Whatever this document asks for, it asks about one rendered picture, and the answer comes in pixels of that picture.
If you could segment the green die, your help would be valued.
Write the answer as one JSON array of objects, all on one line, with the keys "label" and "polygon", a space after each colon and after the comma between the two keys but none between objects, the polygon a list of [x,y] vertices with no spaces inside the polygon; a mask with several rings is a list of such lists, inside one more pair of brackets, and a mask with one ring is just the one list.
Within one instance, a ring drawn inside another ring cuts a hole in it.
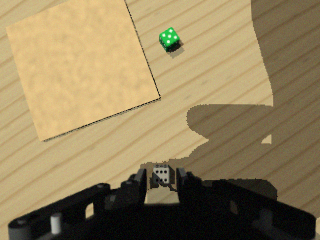
[{"label": "green die", "polygon": [[159,34],[159,42],[166,52],[177,47],[179,45],[179,40],[179,36],[172,27]]}]

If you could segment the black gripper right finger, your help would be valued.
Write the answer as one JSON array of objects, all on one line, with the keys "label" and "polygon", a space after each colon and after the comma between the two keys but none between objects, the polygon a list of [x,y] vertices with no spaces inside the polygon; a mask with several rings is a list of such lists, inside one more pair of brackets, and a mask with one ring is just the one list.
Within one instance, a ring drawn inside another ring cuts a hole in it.
[{"label": "black gripper right finger", "polygon": [[[315,240],[314,215],[230,182],[218,180],[212,182],[212,187],[202,186],[193,174],[176,168],[176,188],[180,204],[232,216],[273,240]],[[230,211],[230,200],[237,205],[237,215]]]}]

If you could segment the tan square mat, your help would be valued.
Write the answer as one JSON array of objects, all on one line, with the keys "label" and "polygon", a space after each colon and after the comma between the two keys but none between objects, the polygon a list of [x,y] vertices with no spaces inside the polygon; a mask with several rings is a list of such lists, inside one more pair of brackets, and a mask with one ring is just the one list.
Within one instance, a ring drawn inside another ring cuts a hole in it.
[{"label": "tan square mat", "polygon": [[40,142],[160,99],[124,0],[69,0],[6,31]]}]

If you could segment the white die with black pips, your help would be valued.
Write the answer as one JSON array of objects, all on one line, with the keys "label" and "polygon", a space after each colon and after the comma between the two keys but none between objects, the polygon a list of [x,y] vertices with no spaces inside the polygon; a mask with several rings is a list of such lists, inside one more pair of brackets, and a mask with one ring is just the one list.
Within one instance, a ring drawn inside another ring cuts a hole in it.
[{"label": "white die with black pips", "polygon": [[153,183],[168,184],[169,183],[169,165],[155,164],[153,168]]}]

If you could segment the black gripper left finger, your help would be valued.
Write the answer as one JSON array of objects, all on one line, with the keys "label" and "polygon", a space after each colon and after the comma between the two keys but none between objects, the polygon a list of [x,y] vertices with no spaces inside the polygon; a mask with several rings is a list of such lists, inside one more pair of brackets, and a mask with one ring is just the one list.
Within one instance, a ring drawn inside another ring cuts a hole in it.
[{"label": "black gripper left finger", "polygon": [[132,180],[121,182],[116,189],[111,189],[108,183],[98,183],[12,220],[8,224],[9,240],[50,240],[86,219],[86,208],[93,202],[94,214],[90,217],[107,210],[145,203],[147,170],[139,169],[128,179]]}]

